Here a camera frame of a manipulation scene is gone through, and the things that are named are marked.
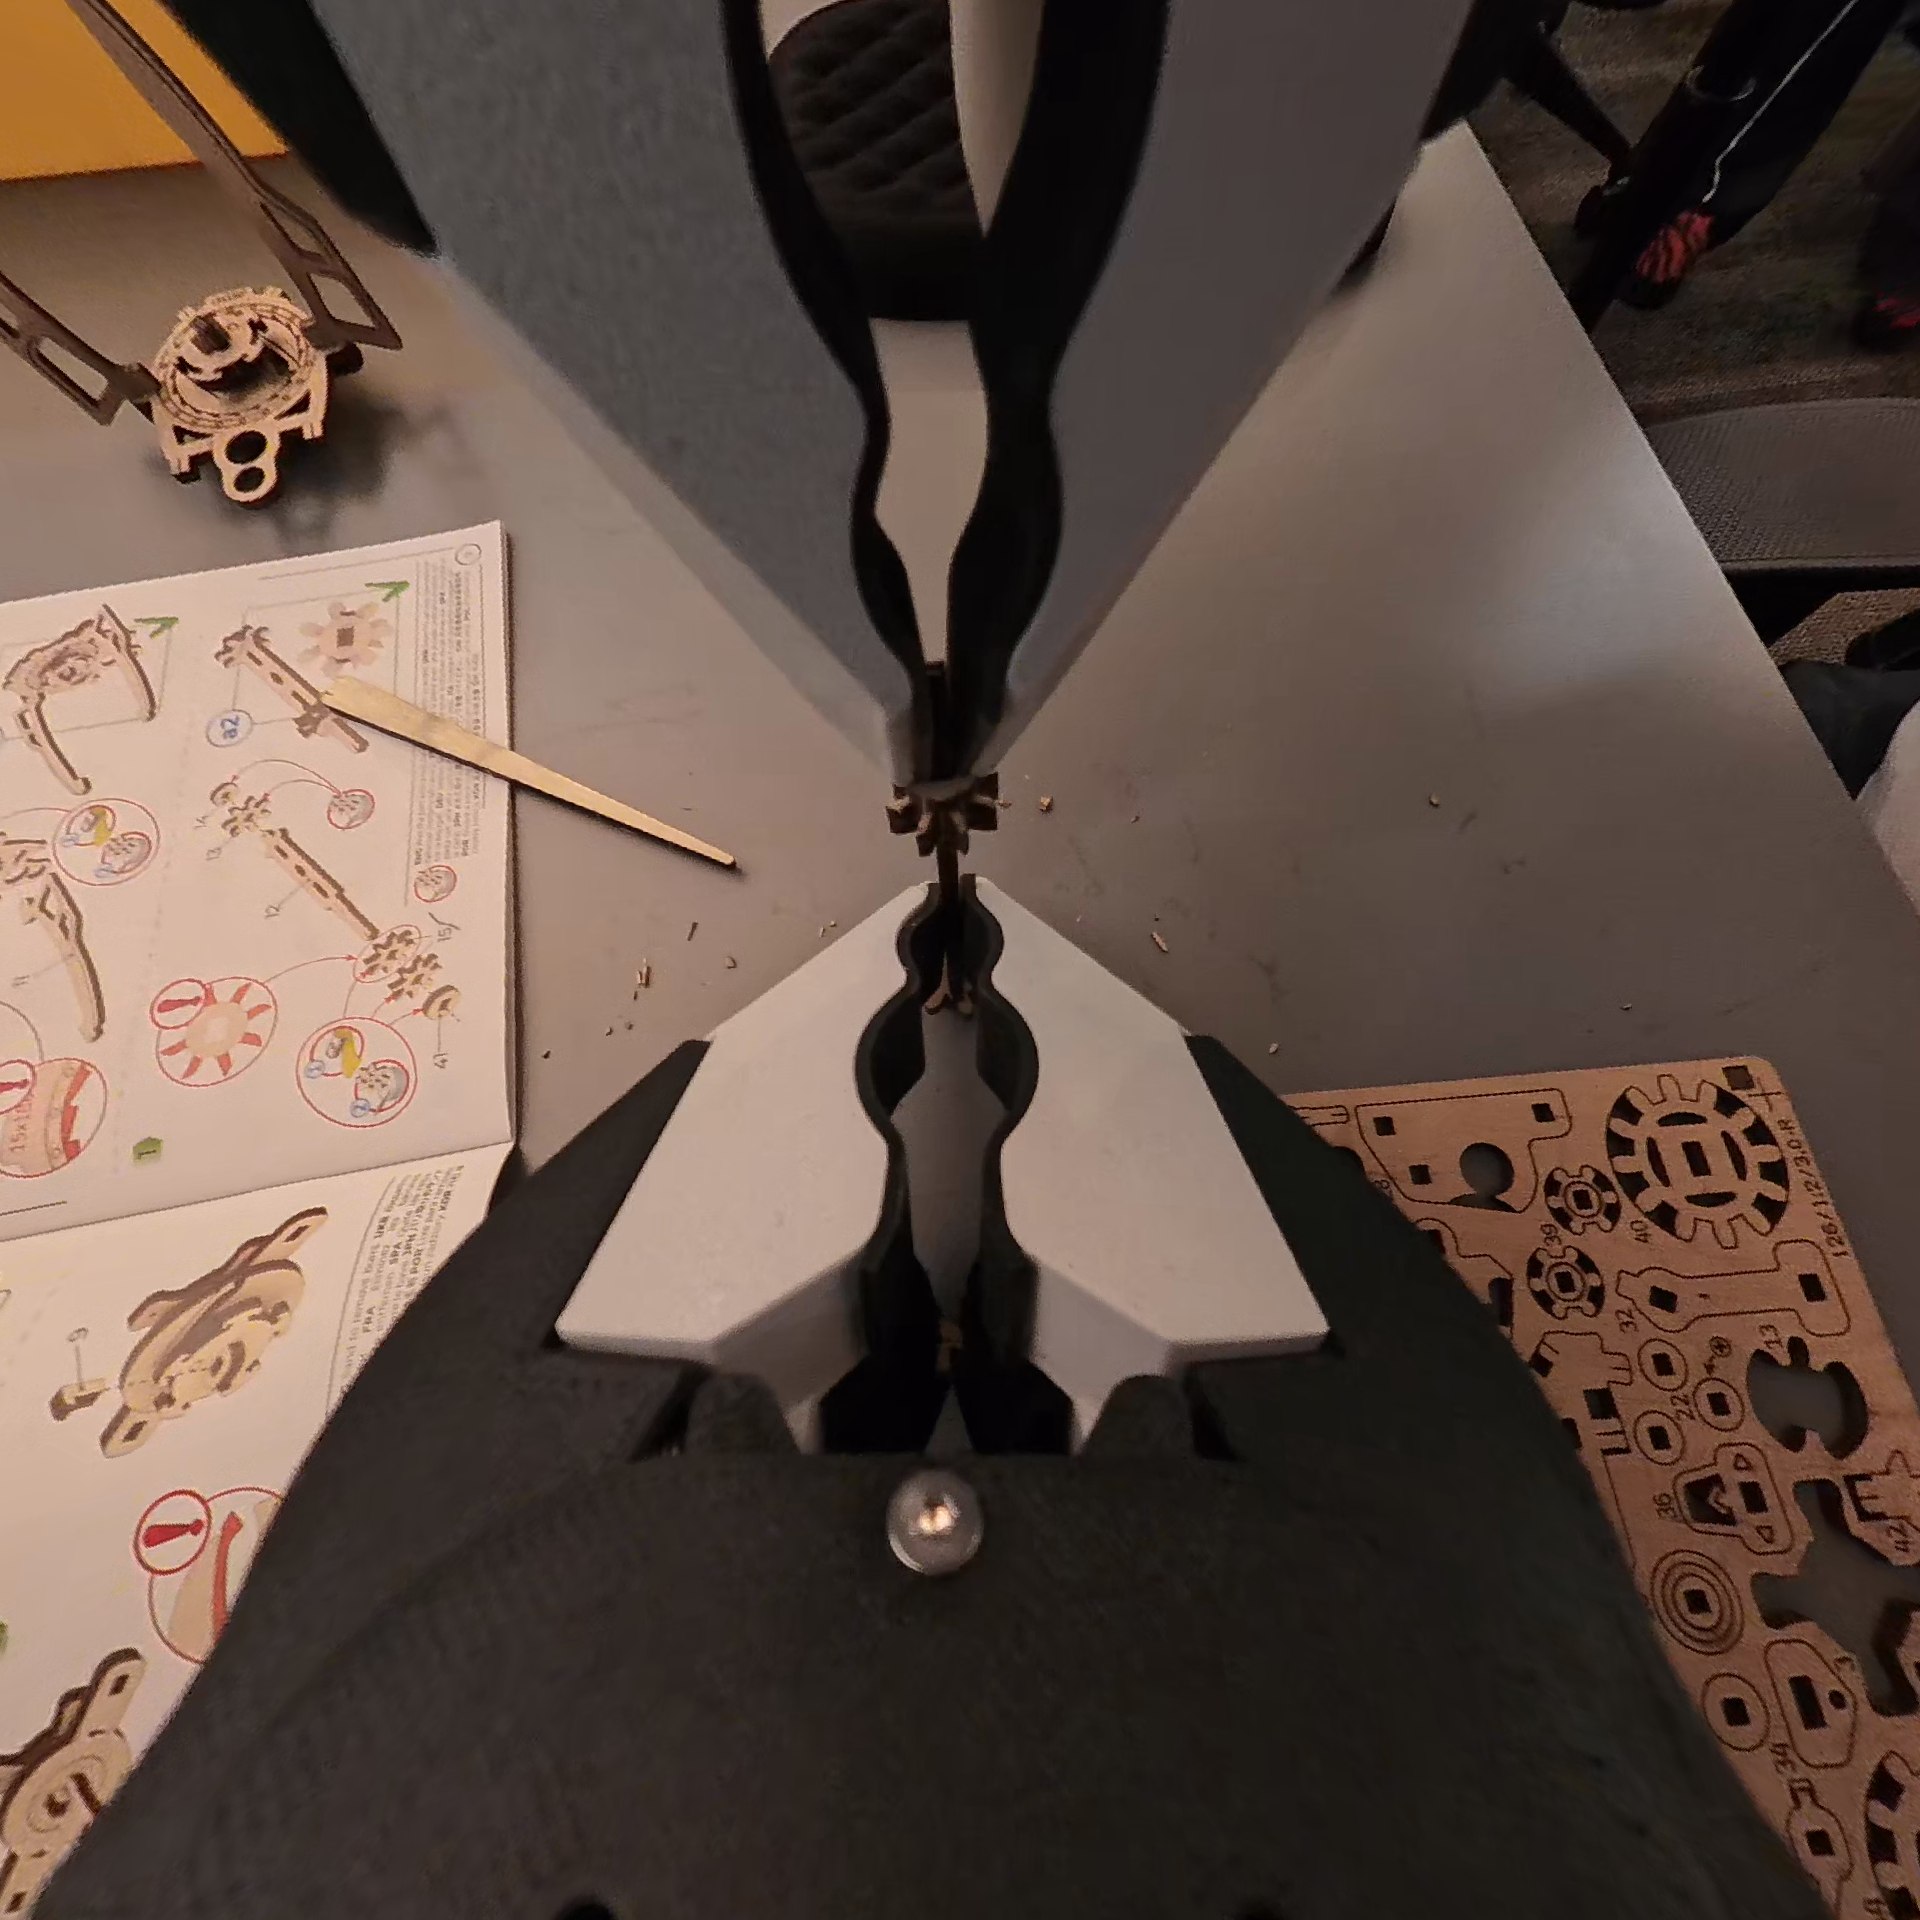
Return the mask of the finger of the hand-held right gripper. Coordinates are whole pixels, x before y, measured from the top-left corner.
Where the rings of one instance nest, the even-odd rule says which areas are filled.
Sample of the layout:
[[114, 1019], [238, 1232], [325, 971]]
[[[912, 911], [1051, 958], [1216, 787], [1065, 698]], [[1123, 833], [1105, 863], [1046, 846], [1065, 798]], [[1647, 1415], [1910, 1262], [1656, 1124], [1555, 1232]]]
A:
[[1014, 747], [1400, 198], [1443, 4], [1040, 4], [976, 270], [945, 774]]
[[317, 4], [449, 275], [807, 702], [933, 787], [873, 326], [759, 4]]

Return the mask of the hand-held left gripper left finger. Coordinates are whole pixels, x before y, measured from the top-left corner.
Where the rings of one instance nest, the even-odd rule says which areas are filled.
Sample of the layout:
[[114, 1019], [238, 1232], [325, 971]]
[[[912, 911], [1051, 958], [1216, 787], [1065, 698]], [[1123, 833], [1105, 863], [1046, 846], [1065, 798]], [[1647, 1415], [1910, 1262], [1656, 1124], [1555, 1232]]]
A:
[[941, 894], [911, 887], [712, 1034], [561, 1342], [754, 1376], [782, 1410], [928, 1406], [942, 1313], [897, 1114], [942, 958]]

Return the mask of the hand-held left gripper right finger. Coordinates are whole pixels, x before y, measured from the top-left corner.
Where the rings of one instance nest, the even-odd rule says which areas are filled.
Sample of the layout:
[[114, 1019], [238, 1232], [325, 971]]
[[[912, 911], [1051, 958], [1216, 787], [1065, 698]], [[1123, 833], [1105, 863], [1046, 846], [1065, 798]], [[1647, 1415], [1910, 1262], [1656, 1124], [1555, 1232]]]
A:
[[1328, 1319], [1183, 1027], [990, 880], [962, 931], [1000, 1104], [966, 1359], [1096, 1419], [1138, 1376], [1318, 1354]]

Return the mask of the wooden axle with gears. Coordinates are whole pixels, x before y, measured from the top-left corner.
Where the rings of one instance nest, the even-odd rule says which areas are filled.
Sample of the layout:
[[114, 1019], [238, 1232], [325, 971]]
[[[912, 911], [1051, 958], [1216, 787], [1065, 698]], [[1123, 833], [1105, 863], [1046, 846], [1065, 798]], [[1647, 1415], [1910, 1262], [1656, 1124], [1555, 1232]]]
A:
[[970, 958], [973, 896], [962, 882], [962, 855], [976, 833], [1000, 828], [1000, 776], [962, 771], [962, 713], [946, 663], [922, 662], [915, 687], [915, 776], [897, 785], [886, 819], [893, 835], [915, 840], [933, 863], [928, 927], [941, 938], [941, 975], [925, 1000], [928, 1018], [976, 1010], [976, 960]]

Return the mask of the laser-cut wooden parts sheet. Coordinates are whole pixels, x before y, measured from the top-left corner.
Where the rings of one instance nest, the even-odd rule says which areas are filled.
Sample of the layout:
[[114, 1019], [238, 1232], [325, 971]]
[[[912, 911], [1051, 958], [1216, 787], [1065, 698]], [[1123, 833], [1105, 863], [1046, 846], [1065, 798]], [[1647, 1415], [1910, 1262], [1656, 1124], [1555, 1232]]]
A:
[[1830, 1911], [1917, 1915], [1917, 1404], [1781, 1074], [1714, 1057], [1291, 1110], [1491, 1308]]

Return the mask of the yellow plastic bin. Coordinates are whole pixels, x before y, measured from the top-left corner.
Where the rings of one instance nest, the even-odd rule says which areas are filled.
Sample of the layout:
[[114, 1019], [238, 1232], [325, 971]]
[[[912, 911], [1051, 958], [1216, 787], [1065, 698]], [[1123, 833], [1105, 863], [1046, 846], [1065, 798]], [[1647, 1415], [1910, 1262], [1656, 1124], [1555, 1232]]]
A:
[[[279, 132], [157, 2], [114, 4], [249, 158]], [[98, 177], [193, 162], [66, 2], [3, 2], [3, 179]]]

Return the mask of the black mesh pad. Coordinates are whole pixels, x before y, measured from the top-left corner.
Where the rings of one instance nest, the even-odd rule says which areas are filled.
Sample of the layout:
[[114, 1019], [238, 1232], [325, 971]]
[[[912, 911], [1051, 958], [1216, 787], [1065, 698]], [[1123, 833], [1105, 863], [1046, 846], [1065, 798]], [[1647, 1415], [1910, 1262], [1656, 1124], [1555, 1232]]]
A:
[[960, 326], [986, 246], [946, 2], [838, 2], [768, 56], [807, 187], [873, 320]]

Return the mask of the black office chair base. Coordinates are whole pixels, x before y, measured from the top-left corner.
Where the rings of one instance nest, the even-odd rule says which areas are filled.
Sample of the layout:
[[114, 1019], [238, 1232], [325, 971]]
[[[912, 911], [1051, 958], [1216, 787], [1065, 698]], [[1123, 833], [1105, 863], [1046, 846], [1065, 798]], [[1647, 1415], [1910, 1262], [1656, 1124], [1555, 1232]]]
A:
[[1607, 160], [1602, 201], [1625, 184], [1633, 146], [1577, 81], [1557, 46], [1569, 4], [1472, 2], [1455, 56], [1433, 94], [1423, 139], [1441, 137], [1477, 113], [1497, 84], [1543, 108], [1593, 153]]

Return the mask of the thin wooden stick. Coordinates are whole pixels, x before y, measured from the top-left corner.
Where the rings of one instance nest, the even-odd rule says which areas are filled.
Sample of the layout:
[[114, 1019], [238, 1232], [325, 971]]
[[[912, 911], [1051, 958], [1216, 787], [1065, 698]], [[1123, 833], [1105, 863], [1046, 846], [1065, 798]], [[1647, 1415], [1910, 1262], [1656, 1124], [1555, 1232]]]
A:
[[363, 722], [386, 736], [407, 740], [426, 753], [434, 753], [450, 761], [459, 761], [490, 778], [534, 792], [559, 804], [578, 809], [600, 822], [623, 831], [650, 836], [669, 848], [701, 858], [723, 872], [739, 874], [739, 863], [731, 852], [666, 823], [629, 803], [614, 801], [601, 792], [561, 776], [526, 754], [499, 745], [480, 735], [406, 702], [401, 695], [363, 683], [360, 679], [337, 679], [325, 692], [323, 702], [337, 713]]

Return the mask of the illustrated instruction booklet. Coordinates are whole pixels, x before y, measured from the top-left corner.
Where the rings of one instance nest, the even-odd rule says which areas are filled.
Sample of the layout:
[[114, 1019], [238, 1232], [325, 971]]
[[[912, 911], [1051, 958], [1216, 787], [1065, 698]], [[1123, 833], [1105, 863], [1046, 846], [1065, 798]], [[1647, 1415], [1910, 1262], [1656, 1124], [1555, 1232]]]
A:
[[507, 540], [3, 614], [6, 1915], [173, 1719], [513, 1152]]

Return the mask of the grey office chair seat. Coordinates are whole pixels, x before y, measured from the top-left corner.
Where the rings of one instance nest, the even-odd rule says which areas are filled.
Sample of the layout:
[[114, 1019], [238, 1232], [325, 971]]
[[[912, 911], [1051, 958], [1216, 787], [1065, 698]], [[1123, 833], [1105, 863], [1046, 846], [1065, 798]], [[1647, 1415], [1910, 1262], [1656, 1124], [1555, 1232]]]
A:
[[1766, 640], [1843, 592], [1919, 585], [1919, 401], [1654, 423], [1648, 443]]

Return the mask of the wooden model frame assembly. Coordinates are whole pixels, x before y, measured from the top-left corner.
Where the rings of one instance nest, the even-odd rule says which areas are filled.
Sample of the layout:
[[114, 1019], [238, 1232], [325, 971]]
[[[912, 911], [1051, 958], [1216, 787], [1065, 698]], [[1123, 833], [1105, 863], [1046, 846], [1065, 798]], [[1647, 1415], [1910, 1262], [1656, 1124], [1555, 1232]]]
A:
[[143, 33], [107, 2], [69, 8], [107, 60], [241, 207], [274, 252], [291, 290], [241, 286], [178, 312], [152, 363], [119, 363], [3, 280], [3, 339], [83, 415], [107, 425], [149, 419], [175, 479], [211, 467], [229, 500], [266, 504], [282, 446], [321, 441], [335, 375], [363, 348], [395, 353], [401, 334], [325, 226], [267, 184]]

